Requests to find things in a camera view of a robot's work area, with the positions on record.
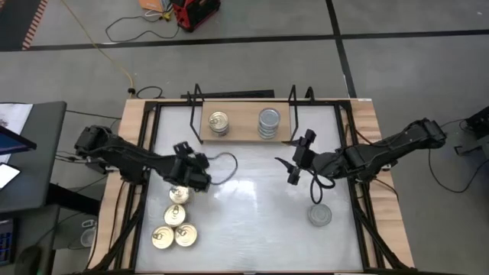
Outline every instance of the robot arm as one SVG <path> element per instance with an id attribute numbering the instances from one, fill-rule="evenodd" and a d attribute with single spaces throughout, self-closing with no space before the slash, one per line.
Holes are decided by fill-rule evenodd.
<path id="1" fill-rule="evenodd" d="M 122 179 L 130 183 L 141 183 L 147 168 L 173 185 L 195 191 L 207 192 L 211 183 L 211 176 L 206 173 L 207 157 L 195 153 L 187 142 L 173 146 L 174 155 L 161 156 L 125 141 L 110 128 L 94 125 L 83 130 L 75 149 L 81 157 L 102 158 L 119 168 Z"/>
<path id="2" fill-rule="evenodd" d="M 318 154 L 309 149 L 316 134 L 308 129 L 306 135 L 291 145 L 296 146 L 293 161 L 296 166 L 278 159 L 290 174 L 288 183 L 296 185 L 301 170 L 328 179 L 341 179 L 355 176 L 358 180 L 369 181 L 381 168 L 397 163 L 397 159 L 418 149 L 436 149 L 445 144 L 446 135 L 435 121 L 426 118 L 415 121 L 400 133 L 371 144 L 358 144 L 337 149 L 334 153 Z"/>

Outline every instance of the black cable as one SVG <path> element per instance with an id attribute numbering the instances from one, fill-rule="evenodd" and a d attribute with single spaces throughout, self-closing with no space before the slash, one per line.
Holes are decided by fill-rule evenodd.
<path id="1" fill-rule="evenodd" d="M 311 180 L 311 183 L 309 186 L 309 194 L 311 196 L 311 200 L 313 201 L 314 204 L 319 204 L 322 201 L 322 194 L 323 194 L 322 190 L 334 188 L 336 186 L 336 182 L 334 181 L 334 179 L 326 178 L 327 180 L 331 181 L 331 185 L 327 186 L 327 185 L 321 183 L 321 181 L 318 178 L 317 173 L 313 173 L 310 170 L 306 170 L 306 171 L 313 176 L 313 179 Z M 317 201 L 314 199 L 314 183 L 316 183 L 319 187 L 319 199 Z"/>
<path id="2" fill-rule="evenodd" d="M 64 154 L 69 154 L 69 155 L 72 155 L 72 156 L 75 156 L 75 157 L 78 157 L 75 153 L 70 153 L 68 151 L 64 151 L 64 150 L 59 150 L 59 151 L 56 151 L 56 153 L 64 153 Z"/>
<path id="3" fill-rule="evenodd" d="M 36 242 L 35 242 L 35 245 L 38 245 L 40 243 L 40 241 L 42 241 L 44 239 L 44 237 L 46 237 L 51 231 L 53 231 L 54 229 L 56 229 L 56 227 L 58 225 L 60 225 L 62 222 L 66 221 L 67 219 L 69 218 L 72 218 L 76 215 L 80 215 L 80 214 L 83 214 L 83 212 L 78 212 L 78 213 L 75 213 L 75 214 L 72 214 L 72 215 L 69 215 L 67 216 L 66 218 L 62 219 L 61 221 L 58 221 L 55 226 L 53 226 L 50 230 L 46 231 L 46 233 L 44 233 Z"/>
<path id="4" fill-rule="evenodd" d="M 111 118 L 111 119 L 121 119 L 121 118 L 116 118 L 108 115 L 98 115 L 98 114 L 93 114 L 93 113 L 87 113 L 87 112 L 79 112 L 79 111 L 73 111 L 73 110 L 66 110 L 66 112 L 70 112 L 73 114 L 78 114 L 78 115 L 89 115 L 89 116 L 94 116 L 94 117 L 99 117 L 99 118 Z"/>
<path id="5" fill-rule="evenodd" d="M 313 179 L 311 180 L 311 184 L 309 185 L 309 194 L 311 196 L 311 200 L 313 201 L 314 204 L 319 204 L 322 201 L 322 188 L 321 186 L 319 187 L 319 199 L 316 201 L 314 199 L 314 176 Z"/>
<path id="6" fill-rule="evenodd" d="M 137 97 L 138 99 L 146 99 L 146 98 L 142 98 L 142 97 L 140 97 L 140 96 L 139 96 L 139 94 L 140 94 L 141 92 L 143 92 L 143 91 L 147 90 L 147 89 L 158 89 L 158 90 L 160 90 L 160 93 L 159 93 L 157 96 L 153 97 L 152 99 L 164 99 L 164 98 L 165 98 L 164 96 L 162 96 L 162 95 L 163 95 L 163 89 L 162 89 L 162 88 L 160 88 L 160 87 L 158 87 L 158 86 L 148 86 L 148 87 L 144 87 L 144 88 L 140 89 L 138 92 L 136 92 L 136 97 Z"/>
<path id="7" fill-rule="evenodd" d="M 64 160 L 71 161 L 71 162 L 76 162 L 76 161 L 83 161 L 83 163 L 86 162 L 83 158 L 75 157 L 75 156 L 71 156 L 71 155 L 69 155 L 67 157 L 67 156 L 63 156 L 63 155 L 60 155 L 60 154 L 56 154 L 56 157 L 60 157 L 60 158 L 62 158 Z"/>
<path id="8" fill-rule="evenodd" d="M 159 34 L 155 33 L 154 31 L 150 31 L 150 30 L 148 30 L 148 31 L 144 31 L 144 32 L 142 32 L 141 34 L 139 34 L 139 35 L 138 35 L 138 36 L 136 36 L 136 37 L 133 37 L 133 38 L 130 38 L 130 39 L 126 39 L 126 40 L 113 40 L 113 39 L 110 37 L 110 35 L 108 34 L 108 30 L 109 30 L 109 28 L 111 28 L 111 27 L 112 27 L 114 24 L 116 24 L 117 22 L 119 22 L 119 21 L 121 21 L 121 20 L 125 20 L 125 19 L 137 19 L 137 18 L 143 18 L 145 21 L 150 22 L 150 23 L 155 23 L 155 22 L 158 22 L 159 20 L 161 20 L 161 17 L 159 17 L 157 20 L 149 20 L 149 19 L 147 19 L 146 17 L 141 16 L 141 15 L 139 15 L 139 16 L 134 16 L 134 17 L 123 17 L 123 18 L 119 18 L 119 19 L 117 19 L 116 21 L 112 22 L 112 23 L 111 23 L 111 24 L 110 24 L 108 27 L 106 27 L 106 28 L 105 28 L 105 34 L 107 34 L 108 39 L 109 39 L 111 42 L 114 42 L 114 43 L 130 42 L 130 41 L 133 41 L 133 40 L 138 39 L 139 37 L 141 37 L 141 36 L 143 36 L 143 35 L 145 35 L 145 34 L 147 34 L 147 33 L 154 34 L 154 35 L 156 35 L 157 37 L 159 37 L 159 38 L 161 38 L 161 39 L 172 39 L 172 38 L 175 38 L 175 36 L 178 34 L 178 31 L 180 30 L 180 26 L 178 26 L 178 25 L 177 25 L 177 26 L 176 26 L 176 31 L 175 31 L 175 33 L 174 33 L 172 36 L 170 36 L 170 37 L 164 37 L 164 36 L 161 36 L 161 35 L 159 35 Z"/>
<path id="9" fill-rule="evenodd" d="M 109 128 L 110 128 L 110 130 L 111 130 L 111 131 L 114 131 L 114 129 L 112 129 L 112 127 L 114 127 L 115 123 L 116 123 L 117 121 L 119 121 L 119 120 L 120 120 L 120 119 L 114 119 L 114 121 L 113 121 L 113 122 L 110 124 Z"/>
<path id="10" fill-rule="evenodd" d="M 65 160 L 65 159 L 59 158 L 59 157 L 55 157 L 55 160 L 63 161 L 63 162 L 66 162 L 66 163 L 74 163 L 74 164 L 85 164 L 86 163 L 85 161 L 83 161 L 83 162 L 76 162 L 76 161 L 71 161 L 71 160 Z"/>
<path id="11" fill-rule="evenodd" d="M 99 206 L 99 209 L 102 207 L 102 202 L 104 200 L 104 193 L 102 194 L 102 198 L 100 198 L 100 206 Z M 93 249 L 92 249 L 92 253 L 90 254 L 90 258 L 89 260 L 86 262 L 86 266 L 85 266 L 85 269 L 84 270 L 87 270 L 89 268 L 89 265 L 90 265 L 90 262 L 92 262 L 92 259 L 93 259 L 93 255 L 95 254 L 96 252 L 96 248 L 97 248 L 97 238 L 99 236 L 99 222 L 100 222 L 100 213 L 99 213 L 99 216 L 97 216 L 97 225 L 96 225 L 96 229 L 95 229 L 95 238 L 93 239 Z"/>
<path id="12" fill-rule="evenodd" d="M 383 182 L 382 180 L 379 180 L 378 178 L 375 178 L 374 179 L 375 181 L 377 181 L 378 183 L 381 183 L 382 185 L 386 186 L 388 189 L 390 189 L 397 197 L 397 201 L 399 202 L 399 194 L 397 194 L 397 191 L 392 188 L 392 186 L 388 185 L 387 183 Z"/>
<path id="13" fill-rule="evenodd" d="M 435 179 L 436 183 L 438 183 L 441 187 L 443 187 L 444 189 L 446 189 L 446 190 L 448 190 L 448 191 L 450 191 L 452 193 L 463 193 L 463 192 L 467 191 L 468 187 L 470 187 L 470 185 L 474 182 L 475 176 L 477 176 L 477 173 L 479 173 L 479 170 L 481 170 L 481 168 L 486 163 L 488 163 L 488 162 L 489 162 L 489 160 L 485 160 L 483 163 L 481 163 L 477 167 L 477 169 L 475 170 L 475 172 L 472 175 L 471 179 L 468 181 L 467 185 L 462 190 L 453 190 L 453 189 L 448 188 L 447 186 L 444 186 L 442 183 L 440 183 L 440 181 L 438 180 L 438 177 L 436 177 L 435 172 L 433 172 L 433 167 L 431 166 L 431 149 L 428 149 L 428 166 L 429 166 L 429 172 L 433 176 L 433 179 Z"/>
<path id="14" fill-rule="evenodd" d="M 112 238 L 114 237 L 114 229 L 115 229 L 115 221 L 116 221 L 116 218 L 117 218 L 117 208 L 118 208 L 118 205 L 119 205 L 119 199 L 121 198 L 121 194 L 122 194 L 122 190 L 123 190 L 123 187 L 125 185 L 125 181 L 122 182 L 121 184 L 121 187 L 119 188 L 119 193 L 117 195 L 117 200 L 115 201 L 115 209 L 114 209 L 114 221 L 112 222 L 112 232 L 110 234 L 110 241 L 108 242 L 108 246 L 111 247 L 112 246 Z"/>
<path id="15" fill-rule="evenodd" d="M 360 131 L 358 131 L 357 129 L 355 129 L 355 132 L 357 133 L 357 135 L 360 136 L 360 138 L 364 141 L 367 141 L 368 144 L 370 145 L 373 145 L 374 146 L 374 143 L 372 141 L 369 141 L 363 134 L 360 133 Z"/>
<path id="16" fill-rule="evenodd" d="M 208 157 L 207 159 L 208 160 L 217 160 L 220 156 L 223 156 L 223 155 L 228 155 L 228 156 L 231 156 L 233 159 L 235 159 L 235 168 L 233 169 L 233 171 L 229 174 L 229 176 L 227 176 L 225 179 L 223 179 L 222 181 L 218 182 L 218 183 L 212 183 L 212 185 L 221 185 L 225 182 L 227 182 L 228 180 L 230 180 L 235 174 L 236 174 L 236 171 L 238 171 L 238 159 L 235 157 L 234 154 L 231 154 L 229 152 L 223 152 L 223 153 L 220 153 L 218 154 L 217 156 L 215 157 Z"/>
<path id="17" fill-rule="evenodd" d="M 449 121 L 449 122 L 445 122 L 444 124 L 440 125 L 440 128 L 443 128 L 446 125 L 449 125 L 449 124 L 452 124 L 452 123 L 455 123 L 455 122 L 464 121 L 465 119 L 466 118 L 460 118 L 460 119 L 455 119 L 455 120 L 452 120 L 452 121 Z"/>
<path id="18" fill-rule="evenodd" d="M 89 183 L 89 184 L 85 185 L 84 187 L 82 187 L 82 188 L 78 189 L 78 190 L 77 190 L 75 193 L 80 193 L 80 192 L 82 192 L 84 189 L 87 189 L 87 188 L 89 188 L 90 186 L 92 186 L 92 185 L 96 184 L 97 182 L 99 182 L 99 181 L 101 181 L 101 180 L 103 180 L 103 179 L 106 179 L 106 178 L 107 178 L 107 175 L 105 175 L 105 176 L 101 177 L 100 179 L 98 179 L 98 180 L 96 180 L 96 181 L 94 181 L 94 182 L 92 182 L 92 183 Z"/>

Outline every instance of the gray floor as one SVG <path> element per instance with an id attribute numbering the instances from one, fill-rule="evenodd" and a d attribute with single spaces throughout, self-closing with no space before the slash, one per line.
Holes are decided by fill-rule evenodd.
<path id="1" fill-rule="evenodd" d="M 68 0 L 96 42 L 108 42 L 105 27 L 121 16 L 141 15 L 129 0 Z M 334 1 L 341 32 L 450 31 L 489 28 L 485 1 L 341 0 Z M 111 34 L 123 39 L 153 28 L 172 34 L 164 21 L 125 22 Z M 331 34 L 323 0 L 225 0 L 221 11 L 193 34 L 176 39 Z M 154 40 L 144 37 L 143 40 Z M 60 4 L 49 1 L 34 45 L 85 44 L 83 32 Z M 346 40 L 345 49 L 359 97 L 372 98 L 384 136 L 418 118 L 440 123 L 464 118 L 489 105 L 488 36 Z M 288 94 L 297 84 L 316 96 L 346 97 L 335 43 L 326 41 L 140 47 L 107 50 L 134 74 L 137 87 L 158 85 L 169 98 L 199 83 L 203 92 L 275 89 Z M 120 116 L 128 81 L 96 50 L 0 53 L 2 101 L 65 100 L 68 108 Z M 112 120 L 66 114 L 61 150 L 72 150 L 83 127 Z M 433 152 L 440 180 L 453 189 L 465 185 L 483 160 L 479 154 L 457 157 L 452 149 L 470 139 L 457 125 L 446 128 L 448 144 Z M 486 274 L 489 247 L 489 170 L 472 187 L 452 194 L 429 174 L 426 152 L 404 157 L 393 169 L 400 206 L 416 266 L 421 270 Z M 56 163 L 53 181 L 76 188 L 99 177 L 83 166 Z M 68 223 L 64 241 L 78 234 L 80 221 Z M 78 271 L 86 251 L 58 250 L 54 274 Z"/>

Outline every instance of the cable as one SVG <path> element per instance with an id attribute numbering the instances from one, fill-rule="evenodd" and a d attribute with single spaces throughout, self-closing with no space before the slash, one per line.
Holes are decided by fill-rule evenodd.
<path id="1" fill-rule="evenodd" d="M 453 189 L 448 188 L 447 186 L 444 186 L 442 183 L 440 183 L 440 181 L 438 180 L 438 177 L 436 177 L 435 172 L 433 172 L 433 167 L 431 166 L 431 149 L 428 149 L 428 166 L 429 166 L 429 172 L 433 176 L 433 179 L 435 179 L 436 183 L 438 183 L 441 187 L 443 187 L 444 189 L 446 189 L 446 190 L 448 190 L 448 191 L 450 191 L 452 193 L 463 193 L 463 192 L 467 191 L 468 187 L 470 187 L 471 184 L 474 182 L 475 176 L 477 176 L 477 173 L 479 173 L 479 170 L 481 170 L 481 168 L 486 163 L 488 163 L 488 162 L 489 162 L 489 160 L 485 160 L 483 163 L 481 163 L 477 167 L 477 169 L 475 170 L 475 172 L 472 175 L 471 179 L 468 181 L 467 185 L 462 190 L 453 190 Z"/>
<path id="2" fill-rule="evenodd" d="M 399 194 L 397 194 L 397 191 L 392 188 L 392 186 L 388 185 L 387 183 L 383 182 L 382 180 L 379 180 L 378 178 L 375 178 L 378 183 L 381 183 L 382 185 L 386 186 L 388 189 L 390 189 L 397 197 L 397 201 L 399 202 Z"/>
<path id="3" fill-rule="evenodd" d="M 82 28 L 82 30 L 85 32 L 85 35 L 89 38 L 90 42 L 92 43 L 92 45 L 94 46 L 95 49 L 99 50 L 99 52 L 101 54 L 104 55 L 104 57 L 107 57 L 108 60 L 110 60 L 110 62 L 112 62 L 112 64 L 114 64 L 114 66 L 118 67 L 129 79 L 129 82 L 130 82 L 130 87 L 131 88 L 134 88 L 134 80 L 132 79 L 132 76 L 131 74 L 123 67 L 121 66 L 119 63 L 117 63 L 115 60 L 113 60 L 109 55 L 107 55 L 107 53 L 105 53 L 102 49 L 99 48 L 99 46 L 97 46 L 97 44 L 93 41 L 93 39 L 90 37 L 90 34 L 89 32 L 85 29 L 85 27 L 83 27 L 83 24 L 82 22 L 80 22 L 80 20 L 78 19 L 78 17 L 75 15 L 75 13 L 71 10 L 71 8 L 69 7 L 69 5 L 65 2 L 65 0 L 61 0 L 61 2 L 63 3 L 63 5 L 65 5 L 66 9 L 68 9 L 68 11 L 70 12 L 70 14 L 75 18 L 76 22 L 78 23 L 78 25 Z"/>
<path id="4" fill-rule="evenodd" d="M 465 119 L 466 118 L 460 118 L 460 119 L 455 119 L 455 120 L 452 120 L 452 121 L 449 121 L 449 122 L 445 122 L 444 124 L 440 125 L 440 128 L 443 128 L 446 125 L 449 125 L 449 124 L 452 124 L 452 123 L 455 123 L 455 122 L 464 121 Z"/>
<path id="5" fill-rule="evenodd" d="M 101 180 L 103 180 L 103 179 L 106 179 L 106 178 L 107 178 L 107 175 L 105 175 L 105 176 L 101 177 L 100 179 L 98 179 L 98 180 L 96 180 L 96 181 L 94 181 L 94 182 L 92 182 L 92 183 L 89 183 L 89 184 L 85 185 L 84 187 L 82 187 L 82 188 L 78 189 L 78 190 L 77 190 L 75 193 L 80 193 L 80 192 L 82 192 L 84 189 L 87 189 L 87 188 L 89 188 L 90 186 L 92 186 L 92 185 L 96 184 L 97 182 L 99 182 L 99 181 L 101 181 Z"/>
<path id="6" fill-rule="evenodd" d="M 102 202 L 104 200 L 104 193 L 102 194 L 102 198 L 100 198 L 100 207 L 102 207 Z M 89 268 L 89 265 L 90 265 L 90 262 L 92 261 L 93 259 L 93 255 L 95 254 L 95 250 L 97 248 L 97 238 L 99 236 L 99 220 L 100 220 L 100 213 L 99 213 L 99 216 L 97 216 L 97 226 L 96 226 L 96 229 L 95 229 L 95 238 L 93 239 L 93 249 L 92 249 L 92 253 L 90 254 L 90 258 L 89 260 L 87 261 L 86 263 L 86 266 L 85 266 L 85 269 L 84 270 L 87 270 Z"/>
<path id="7" fill-rule="evenodd" d="M 110 124 L 109 128 L 110 128 L 112 131 L 114 131 L 114 129 L 112 129 L 112 127 L 114 127 L 115 123 L 116 123 L 117 121 L 119 121 L 119 120 L 120 120 L 120 119 L 114 119 L 114 121 L 113 121 L 113 122 Z"/>
<path id="8" fill-rule="evenodd" d="M 153 10 L 149 10 L 149 11 L 146 11 L 146 13 L 144 14 L 145 17 L 151 17 L 151 16 L 155 16 L 155 15 L 159 15 L 159 16 L 163 16 L 162 13 L 160 12 L 156 12 L 156 13 L 153 13 L 152 15 L 150 15 L 150 12 L 152 12 Z"/>
<path id="9" fill-rule="evenodd" d="M 314 199 L 314 177 L 311 180 L 311 185 L 309 186 L 309 194 L 311 195 L 311 200 L 313 201 L 314 204 L 319 204 L 322 201 L 322 188 L 321 186 L 319 187 L 319 199 L 316 201 Z"/>
<path id="10" fill-rule="evenodd" d="M 59 157 L 55 157 L 54 158 L 55 160 L 59 160 L 59 161 L 63 161 L 63 162 L 66 162 L 66 163 L 73 163 L 73 164 L 85 164 L 86 162 L 76 162 L 76 161 L 71 161 L 71 160 L 65 160 L 65 159 L 62 159 L 62 158 L 59 158 Z"/>
<path id="11" fill-rule="evenodd" d="M 117 218 L 117 208 L 118 208 L 118 205 L 119 205 L 119 199 L 121 198 L 121 194 L 122 194 L 122 189 L 125 185 L 125 181 L 122 182 L 121 184 L 121 187 L 119 188 L 119 193 L 117 195 L 117 200 L 115 201 L 115 208 L 114 208 L 114 221 L 112 223 L 112 233 L 110 234 L 110 241 L 108 242 L 108 246 L 111 247 L 112 246 L 112 238 L 114 237 L 114 229 L 115 229 L 115 221 L 116 221 L 116 218 Z"/>
<path id="12" fill-rule="evenodd" d="M 238 159 L 235 157 L 234 154 L 231 154 L 229 152 L 223 152 L 223 153 L 220 153 L 218 154 L 217 156 L 215 157 L 208 157 L 207 159 L 208 160 L 217 160 L 218 158 L 220 158 L 221 156 L 223 155 L 228 155 L 228 156 L 231 156 L 233 159 L 235 159 L 235 168 L 233 169 L 233 171 L 229 174 L 229 176 L 227 176 L 224 180 L 218 182 L 218 183 L 213 183 L 211 182 L 212 185 L 221 185 L 225 182 L 227 182 L 228 180 L 230 180 L 235 174 L 236 174 L 236 171 L 238 171 Z"/>
<path id="13" fill-rule="evenodd" d="M 158 87 L 158 86 L 148 86 L 148 87 L 144 87 L 143 89 L 140 89 L 138 92 L 136 92 L 136 97 L 137 97 L 138 99 L 144 99 L 144 98 L 141 98 L 141 97 L 139 96 L 139 94 L 140 94 L 141 92 L 143 92 L 144 90 L 147 90 L 147 89 L 159 89 L 159 90 L 160 90 L 160 93 L 159 93 L 157 96 L 153 97 L 152 99 L 164 99 L 164 98 L 165 98 L 164 96 L 162 96 L 162 95 L 163 95 L 163 89 L 162 89 L 162 88 L 160 88 L 160 87 Z"/>
<path id="14" fill-rule="evenodd" d="M 334 181 L 334 179 L 326 178 L 327 180 L 329 180 L 331 182 L 331 185 L 327 186 L 327 185 L 321 183 L 321 181 L 317 177 L 318 176 L 317 173 L 313 173 L 310 170 L 306 170 L 306 171 L 313 176 L 313 179 L 311 180 L 311 184 L 309 186 L 309 194 L 311 196 L 311 200 L 313 201 L 314 204 L 319 204 L 322 201 L 322 194 L 323 194 L 322 190 L 334 188 L 336 186 L 336 182 Z M 319 187 L 319 199 L 317 201 L 314 199 L 314 183 L 316 183 Z"/>
<path id="15" fill-rule="evenodd" d="M 85 163 L 86 161 L 82 158 L 78 158 L 78 157 L 75 157 L 75 156 L 71 156 L 69 155 L 68 157 L 67 156 L 63 156 L 63 155 L 60 155 L 60 154 L 56 154 L 56 157 L 59 157 L 61 158 L 62 160 L 65 160 L 67 162 L 70 162 L 70 163 Z"/>
<path id="16" fill-rule="evenodd" d="M 56 229 L 56 227 L 58 225 L 60 225 L 62 222 L 66 221 L 67 219 L 72 218 L 72 217 L 74 217 L 76 215 L 80 215 L 80 214 L 83 214 L 83 212 L 78 212 L 78 213 L 69 215 L 66 218 L 62 219 L 61 221 L 58 221 L 58 223 L 56 223 L 55 226 L 53 226 L 50 230 L 46 231 L 46 233 L 44 233 L 39 239 L 37 239 L 37 241 L 35 242 L 35 245 L 38 245 L 40 243 L 40 241 L 42 241 L 44 239 L 44 237 L 46 237 L 51 231 L 53 231 L 54 229 Z"/>
<path id="17" fill-rule="evenodd" d="M 93 113 L 87 113 L 87 112 L 79 112 L 79 111 L 73 111 L 73 110 L 66 110 L 66 112 L 71 112 L 73 114 L 78 114 L 78 115 L 89 115 L 89 116 L 95 116 L 99 118 L 111 118 L 111 119 L 121 119 L 121 118 L 116 118 L 108 115 L 97 115 Z"/>
<path id="18" fill-rule="evenodd" d="M 372 141 L 369 141 L 363 134 L 361 134 L 357 129 L 355 129 L 355 132 L 357 133 L 357 135 L 360 136 L 360 138 L 364 141 L 367 141 L 368 144 L 370 145 L 373 145 L 374 146 L 374 143 Z"/>
<path id="19" fill-rule="evenodd" d="M 65 154 L 69 154 L 69 155 L 72 155 L 72 156 L 76 156 L 78 157 L 75 153 L 70 153 L 68 151 L 64 151 L 64 150 L 59 150 L 59 151 L 56 151 L 56 153 L 65 153 Z"/>
<path id="20" fill-rule="evenodd" d="M 143 18 L 145 21 L 150 22 L 150 23 L 155 23 L 155 22 L 157 22 L 157 21 L 159 21 L 159 20 L 161 19 L 161 17 L 159 17 L 157 20 L 153 20 L 153 21 L 152 21 L 152 20 L 149 20 L 149 19 L 147 19 L 146 17 L 141 16 L 141 15 L 139 15 L 139 16 L 134 16 L 134 17 L 123 17 L 123 18 L 119 18 L 119 19 L 117 19 L 116 21 L 112 22 L 112 23 L 111 23 L 111 24 L 110 24 L 108 27 L 106 27 L 106 28 L 105 28 L 105 34 L 107 34 L 108 39 L 109 39 L 111 42 L 114 42 L 114 43 L 130 42 L 130 41 L 133 41 L 133 40 L 138 39 L 139 37 L 142 37 L 143 35 L 145 35 L 145 34 L 147 34 L 147 33 L 154 34 L 154 35 L 156 35 L 157 37 L 159 37 L 159 38 L 161 38 L 161 39 L 172 39 L 172 38 L 175 38 L 175 36 L 178 34 L 178 31 L 180 30 L 180 26 L 178 26 L 178 25 L 177 25 L 177 26 L 176 26 L 176 31 L 175 31 L 175 33 L 174 33 L 172 36 L 170 36 L 170 37 L 164 37 L 164 36 L 162 36 L 162 35 L 159 35 L 159 34 L 155 33 L 154 31 L 147 30 L 147 31 L 142 32 L 141 34 L 139 34 L 139 35 L 138 35 L 138 36 L 136 36 L 136 37 L 133 37 L 133 38 L 130 38 L 130 39 L 126 39 L 126 40 L 113 40 L 113 39 L 110 37 L 110 34 L 108 34 L 108 30 L 109 30 L 109 28 L 111 28 L 111 27 L 112 27 L 114 24 L 118 23 L 119 21 L 121 21 L 121 20 L 125 20 L 125 19 L 137 19 L 137 18 Z"/>

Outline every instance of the can lid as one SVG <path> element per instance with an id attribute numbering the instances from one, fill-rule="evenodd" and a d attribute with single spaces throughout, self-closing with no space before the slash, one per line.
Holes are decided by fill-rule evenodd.
<path id="1" fill-rule="evenodd" d="M 183 206 L 174 204 L 170 205 L 164 213 L 164 220 L 169 226 L 181 225 L 185 220 L 185 209 Z"/>
<path id="2" fill-rule="evenodd" d="M 315 226 L 325 226 L 332 219 L 331 209 L 322 203 L 311 206 L 308 216 L 311 223 Z"/>
<path id="3" fill-rule="evenodd" d="M 151 235 L 151 242 L 153 242 L 153 245 L 158 249 L 168 248 L 173 243 L 173 239 L 173 229 L 166 225 L 154 229 L 153 234 Z"/>
<path id="4" fill-rule="evenodd" d="M 188 247 L 197 239 L 197 229 L 190 223 L 184 223 L 175 229 L 175 241 L 177 244 Z"/>
<path id="5" fill-rule="evenodd" d="M 265 108 L 261 110 L 260 125 L 264 128 L 275 128 L 280 122 L 280 113 L 274 108 Z"/>
<path id="6" fill-rule="evenodd" d="M 183 204 L 189 199 L 189 188 L 185 186 L 171 186 L 170 199 L 178 204 Z"/>
<path id="7" fill-rule="evenodd" d="M 209 116 L 209 127 L 212 130 L 224 130 L 228 127 L 229 119 L 224 112 L 214 112 Z"/>

